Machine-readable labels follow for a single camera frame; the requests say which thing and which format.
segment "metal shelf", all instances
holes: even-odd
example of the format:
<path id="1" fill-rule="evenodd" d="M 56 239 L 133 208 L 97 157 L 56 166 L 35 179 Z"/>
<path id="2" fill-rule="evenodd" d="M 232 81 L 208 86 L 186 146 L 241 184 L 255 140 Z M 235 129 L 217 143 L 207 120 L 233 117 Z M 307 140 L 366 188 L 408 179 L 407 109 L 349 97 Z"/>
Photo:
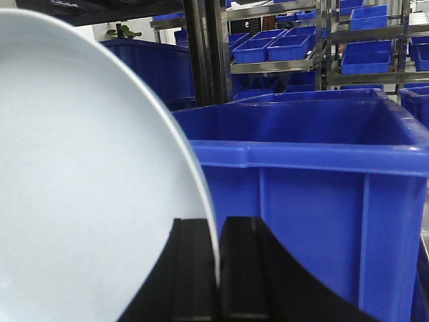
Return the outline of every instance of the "metal shelf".
<path id="1" fill-rule="evenodd" d="M 166 19 L 159 21 L 151 21 L 150 26 L 154 30 L 171 29 L 171 28 L 185 28 L 186 19 L 185 17 L 176 19 Z"/>
<path id="2" fill-rule="evenodd" d="M 228 21 L 231 21 L 253 17 L 264 17 L 286 11 L 310 10 L 314 8 L 316 8 L 315 0 L 295 0 L 281 3 L 273 3 L 272 1 L 269 1 L 255 7 L 227 10 L 227 19 Z"/>

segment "blue bin on shelf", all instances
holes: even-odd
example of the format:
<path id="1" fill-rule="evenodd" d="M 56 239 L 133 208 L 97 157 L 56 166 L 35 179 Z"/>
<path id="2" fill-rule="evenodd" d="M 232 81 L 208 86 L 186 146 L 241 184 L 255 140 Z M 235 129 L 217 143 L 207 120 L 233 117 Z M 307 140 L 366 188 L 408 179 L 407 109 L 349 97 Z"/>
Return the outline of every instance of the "blue bin on shelf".
<path id="1" fill-rule="evenodd" d="M 280 103 L 300 101 L 329 101 L 333 99 L 387 99 L 387 96 L 378 89 L 355 89 L 346 91 L 315 91 L 310 93 L 269 94 L 251 99 L 243 99 L 235 103 Z"/>
<path id="2" fill-rule="evenodd" d="M 429 129 L 429 86 L 400 89 L 402 106 Z"/>
<path id="3" fill-rule="evenodd" d="M 416 70 L 418 72 L 429 70 L 429 44 L 417 46 L 416 51 Z"/>
<path id="4" fill-rule="evenodd" d="M 284 89 L 285 93 L 295 93 L 295 92 L 311 92 L 316 90 L 316 84 L 307 84 L 307 85 L 288 85 Z"/>
<path id="5" fill-rule="evenodd" d="M 309 11 L 299 11 L 296 13 L 297 20 L 311 20 L 317 18 L 317 11 L 315 9 Z"/>
<path id="6" fill-rule="evenodd" d="M 429 36 L 426 37 L 411 37 L 410 43 L 408 46 L 408 52 L 410 53 L 410 58 L 414 61 L 418 59 L 417 57 L 417 47 L 421 45 L 429 44 Z"/>
<path id="7" fill-rule="evenodd" d="M 185 16 L 184 12 L 176 12 L 176 13 L 169 13 L 167 15 L 157 15 L 154 17 L 155 21 L 160 21 L 160 20 L 167 20 L 167 19 L 177 19 L 177 18 L 182 18 Z"/>
<path id="8" fill-rule="evenodd" d="M 376 29 L 387 27 L 387 5 L 364 7 L 351 12 L 350 28 L 352 30 Z"/>
<path id="9" fill-rule="evenodd" d="M 271 61 L 297 60 L 307 56 L 310 35 L 280 37 L 268 46 Z"/>
<path id="10" fill-rule="evenodd" d="M 275 17 L 275 21 L 278 23 L 291 22 L 295 20 L 296 20 L 296 13 L 291 13 L 288 15 L 278 15 L 277 17 Z"/>
<path id="11" fill-rule="evenodd" d="M 341 86 L 340 89 L 381 89 L 383 90 L 382 84 L 374 84 L 374 85 L 345 85 Z"/>
<path id="12" fill-rule="evenodd" d="M 242 34 L 232 34 L 229 35 L 229 54 L 231 56 L 231 60 L 234 59 L 234 53 L 233 50 L 240 46 L 241 44 L 244 44 L 247 40 L 250 39 L 250 33 L 245 32 Z"/>
<path id="13" fill-rule="evenodd" d="M 347 52 L 344 55 L 343 74 L 373 74 L 389 72 L 390 52 Z"/>
<path id="14" fill-rule="evenodd" d="M 278 38 L 286 33 L 286 29 L 274 29 L 274 30 L 263 30 L 254 35 L 250 40 L 266 39 L 266 38 Z"/>
<path id="15" fill-rule="evenodd" d="M 290 29 L 285 36 L 301 36 L 301 35 L 310 35 L 308 41 L 308 50 L 313 49 L 316 45 L 316 27 L 298 27 Z"/>
<path id="16" fill-rule="evenodd" d="M 344 299 L 381 321 L 410 321 L 429 133 L 405 109 L 354 98 L 174 115 L 202 164 L 219 228 L 228 215 L 260 216 Z"/>
<path id="17" fill-rule="evenodd" d="M 195 97 L 189 49 L 120 39 L 101 42 L 168 105 Z"/>
<path id="18" fill-rule="evenodd" d="M 267 47 L 275 38 L 247 40 L 233 50 L 237 64 L 249 64 L 252 62 L 266 62 L 268 60 Z"/>
<path id="19" fill-rule="evenodd" d="M 340 0 L 340 15 L 350 15 L 353 9 L 362 8 L 365 0 Z"/>

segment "blue plastic crate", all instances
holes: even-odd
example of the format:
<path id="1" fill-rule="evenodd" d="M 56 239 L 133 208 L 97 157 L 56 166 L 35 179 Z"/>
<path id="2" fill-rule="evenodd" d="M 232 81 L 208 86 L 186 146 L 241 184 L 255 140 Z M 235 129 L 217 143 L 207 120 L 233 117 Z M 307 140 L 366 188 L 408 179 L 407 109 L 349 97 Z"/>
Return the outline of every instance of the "blue plastic crate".
<path id="1" fill-rule="evenodd" d="M 266 39 L 266 38 L 278 38 L 287 32 L 286 29 L 275 29 L 275 30 L 263 30 L 254 35 L 251 40 Z"/>
<path id="2" fill-rule="evenodd" d="M 353 9 L 362 8 L 365 0 L 340 0 L 340 15 L 350 15 Z"/>
<path id="3" fill-rule="evenodd" d="M 345 54 L 354 54 L 356 52 L 390 52 L 393 51 L 393 42 L 391 40 L 382 40 L 378 42 L 352 42 L 347 44 Z"/>
<path id="4" fill-rule="evenodd" d="M 345 86 L 341 86 L 340 89 L 381 89 L 381 90 L 383 90 L 383 85 L 382 84 L 345 85 Z"/>
<path id="5" fill-rule="evenodd" d="M 265 62 L 268 60 L 267 47 L 273 42 L 273 38 L 247 40 L 233 50 L 237 64 L 249 64 L 252 62 Z"/>
<path id="6" fill-rule="evenodd" d="M 296 93 L 296 92 L 311 92 L 316 90 L 316 84 L 307 85 L 288 85 L 286 86 L 285 93 Z"/>
<path id="7" fill-rule="evenodd" d="M 182 18 L 185 16 L 184 12 L 176 12 L 176 13 L 169 13 L 167 15 L 157 15 L 154 17 L 155 21 L 160 20 L 167 20 L 167 19 L 176 19 L 176 18 Z"/>
<path id="8" fill-rule="evenodd" d="M 390 52 L 348 52 L 342 64 L 343 74 L 373 74 L 389 72 Z"/>
<path id="9" fill-rule="evenodd" d="M 410 53 L 410 58 L 414 61 L 418 59 L 417 57 L 417 46 L 429 44 L 429 36 L 426 37 L 411 37 L 410 43 L 408 46 L 408 51 Z"/>
<path id="10" fill-rule="evenodd" d="M 187 48 L 131 39 L 101 44 L 124 61 L 163 101 L 195 97 Z"/>
<path id="11" fill-rule="evenodd" d="M 290 29 L 285 36 L 301 36 L 301 35 L 310 35 L 310 39 L 308 41 L 307 51 L 313 49 L 316 45 L 316 27 L 299 27 Z"/>
<path id="12" fill-rule="evenodd" d="M 417 46 L 416 51 L 416 70 L 418 72 L 429 70 L 429 44 Z"/>
<path id="13" fill-rule="evenodd" d="M 288 79 L 288 85 L 308 85 L 316 83 L 316 72 L 293 72 Z"/>
<path id="14" fill-rule="evenodd" d="M 429 133 L 405 109 L 355 98 L 174 115 L 203 166 L 219 227 L 227 215 L 261 216 L 343 298 L 381 321 L 410 321 Z"/>
<path id="15" fill-rule="evenodd" d="M 181 47 L 188 47 L 188 32 L 183 30 L 178 30 L 177 32 L 174 32 L 174 37 L 176 39 L 176 45 Z"/>
<path id="16" fill-rule="evenodd" d="M 376 29 L 387 27 L 387 5 L 364 7 L 351 12 L 350 28 L 352 30 Z"/>
<path id="17" fill-rule="evenodd" d="M 400 89 L 402 106 L 429 129 L 429 86 Z"/>
<path id="18" fill-rule="evenodd" d="M 231 56 L 231 60 L 234 59 L 233 50 L 238 46 L 240 46 L 241 44 L 245 43 L 249 39 L 250 39 L 250 33 L 248 32 L 245 32 L 242 34 L 229 35 L 229 54 Z"/>
<path id="19" fill-rule="evenodd" d="M 258 89 L 270 89 L 277 92 L 282 85 L 282 79 L 277 76 L 272 77 L 257 77 L 253 79 L 250 84 L 245 88 L 245 91 L 254 91 Z"/>
<path id="20" fill-rule="evenodd" d="M 275 17 L 275 21 L 278 23 L 282 22 L 291 22 L 296 20 L 296 13 L 291 13 L 289 15 L 278 15 Z"/>
<path id="21" fill-rule="evenodd" d="M 274 90 L 272 89 L 254 89 L 254 90 L 248 90 L 248 91 L 239 91 L 234 96 L 233 100 L 239 101 L 241 99 L 247 99 L 250 97 L 257 97 L 257 96 L 272 94 L 272 93 L 274 93 Z"/>
<path id="22" fill-rule="evenodd" d="M 311 20 L 317 18 L 317 11 L 315 9 L 309 11 L 299 11 L 296 13 L 297 20 Z"/>
<path id="23" fill-rule="evenodd" d="M 378 89 L 359 89 L 346 91 L 317 91 L 309 93 L 282 93 L 262 95 L 252 99 L 243 99 L 236 103 L 280 103 L 300 101 L 329 101 L 339 99 L 387 99 Z"/>
<path id="24" fill-rule="evenodd" d="M 310 35 L 284 36 L 268 46 L 268 57 L 271 61 L 297 60 L 307 56 Z"/>

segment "ceramic plate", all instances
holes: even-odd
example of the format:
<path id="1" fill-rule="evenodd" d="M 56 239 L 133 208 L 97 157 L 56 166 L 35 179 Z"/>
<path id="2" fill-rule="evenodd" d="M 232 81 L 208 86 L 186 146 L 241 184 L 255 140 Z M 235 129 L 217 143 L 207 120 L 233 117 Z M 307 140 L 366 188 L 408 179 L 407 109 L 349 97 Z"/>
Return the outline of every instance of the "ceramic plate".
<path id="1" fill-rule="evenodd" d="M 115 321 L 173 218 L 215 223 L 164 104 L 54 18 L 0 10 L 0 321 Z"/>

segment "stainless steel shelving rack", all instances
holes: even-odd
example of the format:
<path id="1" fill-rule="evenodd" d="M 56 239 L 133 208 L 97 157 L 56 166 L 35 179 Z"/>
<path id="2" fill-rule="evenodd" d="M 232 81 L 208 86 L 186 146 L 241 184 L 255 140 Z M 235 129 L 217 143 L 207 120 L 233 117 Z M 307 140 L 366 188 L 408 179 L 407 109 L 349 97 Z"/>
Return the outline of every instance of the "stainless steel shelving rack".
<path id="1" fill-rule="evenodd" d="M 327 0 L 328 19 L 326 20 L 328 28 L 327 51 L 326 51 L 326 87 L 327 89 L 339 85 L 357 85 L 357 84 L 396 84 L 395 93 L 406 83 L 429 83 L 429 72 L 408 72 L 407 64 L 407 43 L 411 36 L 429 36 L 429 24 L 411 25 L 410 24 L 410 0 L 402 1 L 402 12 L 400 15 L 391 15 L 390 21 L 399 20 L 399 24 L 392 24 L 386 28 L 374 30 L 347 30 L 349 21 L 339 19 L 339 1 Z M 339 72 L 339 44 L 348 44 L 351 42 L 361 42 L 367 40 L 396 40 L 395 55 L 392 65 L 392 71 L 377 74 L 357 74 L 345 75 Z"/>

